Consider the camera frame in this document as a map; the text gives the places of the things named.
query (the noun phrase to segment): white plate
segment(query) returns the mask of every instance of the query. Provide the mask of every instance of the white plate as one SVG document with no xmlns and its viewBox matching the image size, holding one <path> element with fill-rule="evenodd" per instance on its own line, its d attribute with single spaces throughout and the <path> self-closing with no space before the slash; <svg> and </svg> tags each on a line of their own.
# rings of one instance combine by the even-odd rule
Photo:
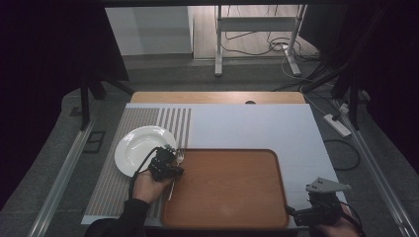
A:
<svg viewBox="0 0 419 237">
<path fill-rule="evenodd" d="M 166 144 L 174 149 L 178 148 L 175 137 L 170 131 L 160 126 L 142 126 L 128 133 L 118 143 L 115 151 L 115 163 L 121 172 L 132 177 L 154 147 L 163 147 Z M 155 152 L 150 155 L 140 171 L 147 169 L 154 156 Z"/>
</svg>

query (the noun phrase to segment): table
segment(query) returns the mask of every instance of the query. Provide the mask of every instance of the table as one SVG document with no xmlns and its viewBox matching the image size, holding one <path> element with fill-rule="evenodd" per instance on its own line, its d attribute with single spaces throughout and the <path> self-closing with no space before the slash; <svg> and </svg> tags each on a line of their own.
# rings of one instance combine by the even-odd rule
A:
<svg viewBox="0 0 419 237">
<path fill-rule="evenodd" d="M 256 105 L 245 105 L 249 101 Z M 181 128 L 186 131 L 182 138 L 182 132 L 175 127 L 185 123 L 188 126 Z M 305 185 L 318 176 L 337 181 L 310 106 L 300 93 L 137 92 L 126 105 L 82 224 L 121 214 L 129 178 L 116 168 L 115 148 L 129 131 L 148 124 L 174 131 L 175 137 L 181 137 L 179 142 L 186 142 L 188 148 L 274 151 L 279 154 L 287 202 L 297 209 L 310 207 Z M 345 201 L 343 193 L 337 195 Z M 162 199 L 150 208 L 146 226 L 164 226 L 160 219 L 161 208 Z M 298 227 L 290 220 L 287 228 Z"/>
</svg>

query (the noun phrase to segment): black sleeve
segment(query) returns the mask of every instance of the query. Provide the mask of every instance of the black sleeve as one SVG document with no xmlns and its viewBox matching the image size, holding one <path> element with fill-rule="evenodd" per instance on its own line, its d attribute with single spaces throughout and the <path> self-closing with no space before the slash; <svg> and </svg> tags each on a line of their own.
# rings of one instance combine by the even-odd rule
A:
<svg viewBox="0 0 419 237">
<path fill-rule="evenodd" d="M 115 222 L 107 237 L 137 237 L 144 234 L 144 221 L 150 204 L 131 198 L 124 203 L 124 212 Z"/>
</svg>

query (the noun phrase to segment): wooden table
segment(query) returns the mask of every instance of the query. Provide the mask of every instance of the wooden table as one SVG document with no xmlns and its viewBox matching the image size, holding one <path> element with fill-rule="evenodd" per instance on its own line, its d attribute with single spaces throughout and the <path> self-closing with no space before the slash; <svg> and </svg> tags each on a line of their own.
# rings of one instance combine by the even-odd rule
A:
<svg viewBox="0 0 419 237">
<path fill-rule="evenodd" d="M 300 92 L 136 92 L 131 103 L 305 104 Z"/>
</svg>

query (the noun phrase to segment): brown tray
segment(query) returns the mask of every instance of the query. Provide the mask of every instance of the brown tray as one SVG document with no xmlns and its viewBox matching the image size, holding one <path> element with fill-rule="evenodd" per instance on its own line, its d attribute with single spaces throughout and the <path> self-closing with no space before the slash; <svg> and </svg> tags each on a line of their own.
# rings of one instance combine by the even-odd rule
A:
<svg viewBox="0 0 419 237">
<path fill-rule="evenodd" d="M 289 222 L 278 158 L 271 150 L 188 149 L 171 200 L 169 227 L 282 229 Z"/>
</svg>

